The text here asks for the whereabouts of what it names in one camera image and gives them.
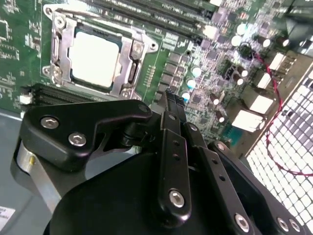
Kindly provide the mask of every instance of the capacitor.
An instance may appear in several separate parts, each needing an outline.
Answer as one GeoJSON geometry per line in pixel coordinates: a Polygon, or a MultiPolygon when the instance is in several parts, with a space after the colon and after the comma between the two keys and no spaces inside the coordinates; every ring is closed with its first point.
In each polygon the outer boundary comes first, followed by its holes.
{"type": "Polygon", "coordinates": [[[191,73],[194,77],[200,77],[201,76],[201,73],[202,73],[202,70],[198,67],[198,66],[194,66],[192,69],[191,69],[191,73]]]}
{"type": "Polygon", "coordinates": [[[276,42],[277,42],[280,46],[286,47],[286,46],[289,45],[290,40],[289,40],[288,38],[286,38],[286,37],[280,36],[280,37],[278,37],[278,38],[276,39],[276,42]]]}
{"type": "Polygon", "coordinates": [[[262,36],[257,37],[257,42],[261,44],[263,47],[268,47],[270,45],[270,39],[262,36]]]}
{"type": "Polygon", "coordinates": [[[244,80],[237,73],[234,74],[233,79],[237,83],[238,86],[240,86],[244,83],[244,80]]]}
{"type": "Polygon", "coordinates": [[[244,67],[242,67],[241,65],[239,65],[237,67],[237,71],[238,73],[241,75],[241,77],[247,77],[248,76],[248,70],[246,70],[244,67]]]}
{"type": "Polygon", "coordinates": [[[187,87],[189,89],[194,89],[196,87],[196,81],[194,79],[188,79],[187,80],[187,87]]]}
{"type": "Polygon", "coordinates": [[[181,93],[181,97],[184,99],[185,102],[187,102],[188,100],[190,100],[190,94],[188,91],[183,91],[181,93]]]}
{"type": "Polygon", "coordinates": [[[239,36],[239,35],[236,35],[236,36],[232,37],[231,44],[234,47],[238,47],[240,45],[240,43],[241,43],[241,40],[242,40],[242,37],[239,36]]]}
{"type": "Polygon", "coordinates": [[[245,32],[246,32],[246,29],[247,29],[247,26],[246,26],[246,24],[245,23],[241,23],[240,25],[238,25],[238,27],[237,27],[237,34],[238,35],[244,35],[245,34],[245,32]]]}
{"type": "Polygon", "coordinates": [[[218,105],[220,102],[219,98],[213,93],[210,94],[210,100],[214,105],[218,105]]]}
{"type": "Polygon", "coordinates": [[[218,119],[219,123],[222,123],[225,121],[225,118],[223,117],[223,114],[220,111],[216,110],[215,116],[218,119]]]}

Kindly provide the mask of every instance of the cpu socket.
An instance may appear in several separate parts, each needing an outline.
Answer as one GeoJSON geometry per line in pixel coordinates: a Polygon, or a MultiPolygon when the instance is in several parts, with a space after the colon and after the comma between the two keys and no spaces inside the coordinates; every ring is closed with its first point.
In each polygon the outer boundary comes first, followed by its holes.
{"type": "Polygon", "coordinates": [[[68,4],[47,4],[44,13],[52,36],[43,73],[54,84],[100,97],[139,98],[134,89],[144,57],[158,51],[144,30],[68,4]]]}

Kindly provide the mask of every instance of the cable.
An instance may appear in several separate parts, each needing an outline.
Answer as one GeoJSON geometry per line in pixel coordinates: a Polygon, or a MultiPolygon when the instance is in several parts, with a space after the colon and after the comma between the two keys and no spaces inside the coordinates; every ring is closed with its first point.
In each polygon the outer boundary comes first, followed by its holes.
{"type": "Polygon", "coordinates": [[[305,176],[305,177],[310,177],[310,176],[313,176],[313,173],[309,173],[309,174],[305,174],[301,171],[293,171],[293,170],[290,170],[290,169],[286,169],[284,168],[282,165],[280,165],[277,161],[275,161],[273,155],[271,154],[270,150],[269,150],[269,145],[270,145],[270,136],[272,135],[272,132],[270,131],[270,128],[271,126],[274,124],[274,121],[278,118],[278,116],[280,115],[280,113],[282,112],[283,110],[283,100],[280,96],[280,93],[279,93],[279,90],[278,90],[278,85],[277,85],[277,82],[275,81],[275,79],[273,79],[273,76],[272,76],[272,73],[271,73],[271,70],[269,68],[269,65],[264,61],[264,59],[262,59],[262,57],[258,54],[258,53],[253,53],[252,51],[252,47],[251,47],[251,44],[249,42],[242,42],[242,44],[246,44],[248,45],[248,47],[250,48],[251,50],[251,56],[253,58],[256,58],[260,63],[262,63],[265,68],[266,68],[266,72],[269,74],[271,80],[272,80],[272,84],[273,84],[273,87],[274,87],[274,91],[277,95],[277,98],[278,98],[278,109],[276,111],[276,113],[274,114],[273,116],[273,119],[271,120],[270,124],[268,125],[268,130],[266,131],[265,133],[265,136],[266,136],[266,149],[267,149],[267,154],[268,156],[272,159],[272,161],[275,163],[275,165],[280,169],[280,170],[283,170],[283,171],[286,171],[292,175],[302,175],[302,176],[305,176]]]}

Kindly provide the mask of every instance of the red wire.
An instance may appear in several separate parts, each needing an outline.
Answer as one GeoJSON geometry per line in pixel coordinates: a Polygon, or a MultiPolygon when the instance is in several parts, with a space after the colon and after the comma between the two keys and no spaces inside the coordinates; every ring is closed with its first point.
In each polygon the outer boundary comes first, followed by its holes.
{"type": "Polygon", "coordinates": [[[279,104],[278,104],[278,109],[277,109],[277,111],[276,111],[276,113],[275,113],[275,115],[274,115],[272,121],[271,121],[270,124],[268,125],[268,130],[267,130],[267,132],[266,132],[266,134],[265,134],[265,136],[266,136],[266,149],[267,149],[267,152],[268,152],[268,156],[274,161],[274,163],[276,164],[276,166],[277,166],[280,170],[286,171],[286,172],[288,172],[288,173],[290,173],[290,174],[292,174],[292,175],[302,175],[302,176],[305,176],[305,177],[313,176],[313,173],[311,173],[311,174],[305,174],[305,173],[303,173],[303,172],[301,172],[301,171],[298,172],[298,171],[293,171],[293,170],[289,170],[289,169],[284,168],[282,165],[280,165],[277,161],[274,160],[274,158],[273,158],[273,156],[272,156],[272,154],[271,154],[271,152],[270,152],[270,150],[269,150],[269,145],[270,145],[269,137],[270,137],[270,135],[272,135],[272,132],[270,131],[270,128],[271,128],[271,126],[274,124],[274,121],[278,118],[278,116],[279,116],[279,114],[281,113],[281,111],[283,110],[283,100],[282,100],[282,98],[281,98],[281,96],[280,96],[280,94],[279,94],[277,82],[276,82],[275,79],[273,79],[273,77],[272,77],[272,73],[271,73],[271,71],[270,71],[269,65],[267,65],[267,64],[265,63],[265,61],[260,57],[259,54],[255,54],[254,56],[255,56],[255,58],[257,58],[257,59],[265,66],[266,72],[270,75],[271,80],[272,80],[272,84],[273,84],[273,87],[274,87],[274,91],[275,91],[275,93],[277,94],[278,102],[279,102],[279,104]]]}

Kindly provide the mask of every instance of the green circuit board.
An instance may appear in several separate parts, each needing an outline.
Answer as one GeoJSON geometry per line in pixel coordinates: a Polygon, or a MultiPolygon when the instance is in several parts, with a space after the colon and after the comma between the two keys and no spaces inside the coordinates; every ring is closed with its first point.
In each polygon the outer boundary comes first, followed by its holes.
{"type": "MultiPolygon", "coordinates": [[[[46,1],[46,0],[0,0],[0,108],[16,113],[21,112],[20,87],[34,85],[37,83],[55,87],[51,79],[43,75],[42,68],[50,64],[51,55],[51,20],[43,13],[45,4],[77,4],[79,1],[46,1]]],[[[237,49],[232,45],[232,38],[236,36],[237,27],[244,23],[246,31],[242,35],[242,41],[247,41],[257,52],[262,51],[253,37],[263,35],[271,38],[280,33],[272,27],[269,22],[273,18],[281,16],[273,9],[273,4],[280,4],[282,0],[223,0],[219,6],[209,1],[200,0],[178,0],[171,3],[167,0],[146,1],[155,7],[163,8],[167,12],[179,12],[184,17],[197,18],[202,24],[217,28],[218,32],[212,38],[203,38],[202,43],[195,43],[190,37],[183,35],[188,32],[197,34],[197,29],[187,29],[184,23],[175,27],[181,32],[175,32],[173,26],[161,22],[145,23],[138,18],[120,14],[120,12],[106,11],[100,7],[102,4],[129,8],[122,5],[121,1],[81,1],[90,12],[105,15],[115,23],[134,25],[146,30],[146,34],[158,43],[158,51],[147,54],[141,66],[139,79],[135,92],[140,99],[151,105],[157,102],[156,97],[160,89],[160,80],[171,53],[177,53],[185,61],[177,65],[183,67],[184,71],[179,73],[179,80],[173,80],[169,88],[178,95],[188,90],[190,99],[186,102],[186,113],[189,121],[195,123],[201,130],[206,140],[222,139],[235,144],[240,138],[241,130],[233,130],[227,119],[223,123],[217,121],[215,111],[219,110],[225,117],[225,107],[233,97],[240,97],[246,84],[259,67],[258,62],[251,62],[240,57],[237,49]],[[193,17],[197,9],[208,10],[213,16],[208,19],[204,17],[193,17]],[[238,86],[233,81],[222,78],[221,73],[225,69],[225,61],[243,65],[249,76],[243,85],[238,86]],[[191,69],[195,66],[201,69],[201,75],[194,78],[191,69]],[[196,86],[190,90],[186,81],[194,79],[196,86]],[[214,93],[218,97],[223,96],[218,106],[212,104],[209,94],[214,93]]],[[[144,15],[145,7],[141,7],[140,14],[144,15]]],[[[93,100],[105,100],[103,97],[86,94],[69,88],[58,87],[58,89],[69,90],[71,93],[89,97],[93,100]]]]}

